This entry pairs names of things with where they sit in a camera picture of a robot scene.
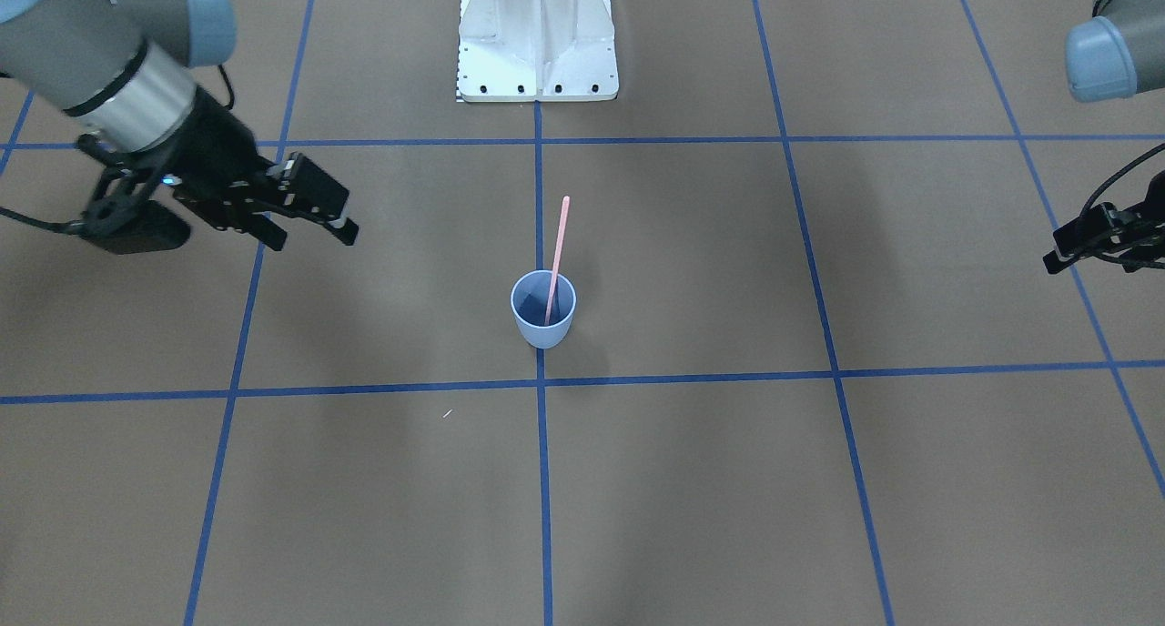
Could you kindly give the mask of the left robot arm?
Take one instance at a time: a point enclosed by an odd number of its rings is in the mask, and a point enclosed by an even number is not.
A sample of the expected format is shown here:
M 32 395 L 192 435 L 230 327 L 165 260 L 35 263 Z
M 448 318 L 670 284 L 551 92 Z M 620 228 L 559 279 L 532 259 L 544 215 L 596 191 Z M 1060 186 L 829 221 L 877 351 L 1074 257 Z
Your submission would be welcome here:
M 1093 0 L 1090 20 L 1073 26 L 1065 42 L 1069 94 L 1080 103 L 1125 99 L 1164 86 L 1164 0 Z M 1164 174 L 1148 183 L 1144 198 L 1116 208 L 1103 195 L 1137 167 L 1162 154 L 1141 154 L 1090 192 L 1076 217 L 1055 228 L 1043 256 L 1051 275 L 1085 258 L 1115 263 L 1125 273 L 1162 270 Z

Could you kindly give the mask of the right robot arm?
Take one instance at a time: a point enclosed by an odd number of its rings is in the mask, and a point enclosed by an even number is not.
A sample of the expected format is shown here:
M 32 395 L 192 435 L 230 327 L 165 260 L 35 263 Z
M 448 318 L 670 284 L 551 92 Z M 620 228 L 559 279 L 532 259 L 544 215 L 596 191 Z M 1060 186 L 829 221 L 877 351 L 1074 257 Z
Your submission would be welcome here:
M 101 166 L 79 219 L 37 221 L 127 256 L 175 249 L 190 225 L 153 198 L 174 199 L 210 227 L 281 249 L 271 216 L 301 218 L 344 245 L 359 233 L 350 191 L 308 155 L 264 159 L 233 105 L 192 75 L 236 50 L 230 0 L 3 0 L 3 76 L 82 128 L 76 149 Z

